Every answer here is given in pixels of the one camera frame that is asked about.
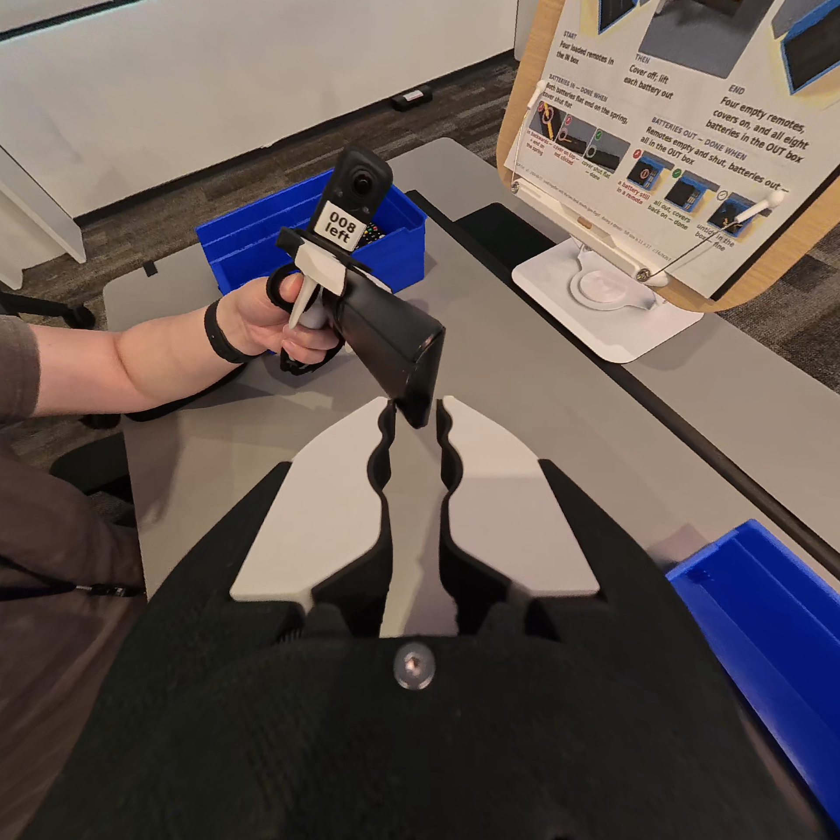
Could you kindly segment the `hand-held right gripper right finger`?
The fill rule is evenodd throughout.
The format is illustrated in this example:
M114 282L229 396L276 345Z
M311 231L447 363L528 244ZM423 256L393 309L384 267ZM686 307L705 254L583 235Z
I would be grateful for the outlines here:
M458 607L586 597L601 587L541 468L517 436L452 395L437 401L439 574Z

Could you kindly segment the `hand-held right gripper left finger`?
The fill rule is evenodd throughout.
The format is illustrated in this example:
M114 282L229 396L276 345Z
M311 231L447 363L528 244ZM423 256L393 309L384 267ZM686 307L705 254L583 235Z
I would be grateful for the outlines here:
M390 539L394 404L377 396L301 449L229 594L236 602L314 604Z

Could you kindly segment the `blue plastic bin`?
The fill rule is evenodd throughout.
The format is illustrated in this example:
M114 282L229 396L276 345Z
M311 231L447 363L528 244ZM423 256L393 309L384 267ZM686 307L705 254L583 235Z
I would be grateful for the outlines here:
M331 171L326 171L313 176L196 227L223 294L291 262L277 247L280 229L308 225L330 175ZM374 216L374 224L384 236L358 248L354 257L393 292L415 285L425 277L426 219L426 214L393 186Z
M838 593L755 520L666 577L740 695L838 825Z

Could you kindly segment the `person's left forearm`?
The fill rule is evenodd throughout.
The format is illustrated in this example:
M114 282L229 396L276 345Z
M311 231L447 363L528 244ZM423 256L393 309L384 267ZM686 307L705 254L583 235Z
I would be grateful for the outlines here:
M193 396L236 368L212 348L202 311L125 332L1 318L1 417L137 413Z

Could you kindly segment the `person's left hand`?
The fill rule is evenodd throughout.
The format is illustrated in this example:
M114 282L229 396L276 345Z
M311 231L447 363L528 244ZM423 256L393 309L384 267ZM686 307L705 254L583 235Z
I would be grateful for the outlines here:
M266 351L286 352L294 361L319 364L339 347L330 327L311 329L290 325L291 315L269 296L269 279L253 279L222 297L216 320L229 344L248 356Z

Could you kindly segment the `black desk mat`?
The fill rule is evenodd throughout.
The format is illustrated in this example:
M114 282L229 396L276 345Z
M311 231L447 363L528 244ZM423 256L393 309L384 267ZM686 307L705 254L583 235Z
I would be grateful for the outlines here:
M556 245L500 203L491 203L460 217L455 224L509 271Z

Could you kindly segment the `white stand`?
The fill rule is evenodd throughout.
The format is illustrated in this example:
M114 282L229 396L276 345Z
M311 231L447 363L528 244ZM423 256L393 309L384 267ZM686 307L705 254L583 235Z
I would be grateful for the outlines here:
M584 81L544 70L506 168L510 190L567 239L513 270L516 284L605 361L635 361L697 323L668 298L724 280L793 211L792 169L709 146L739 114L713 107L707 135Z

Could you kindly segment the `wooden instruction poster board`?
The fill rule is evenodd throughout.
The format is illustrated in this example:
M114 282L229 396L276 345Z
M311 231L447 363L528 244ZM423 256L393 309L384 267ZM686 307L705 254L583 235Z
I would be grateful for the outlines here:
M685 309L838 223L838 2L537 2L505 187Z

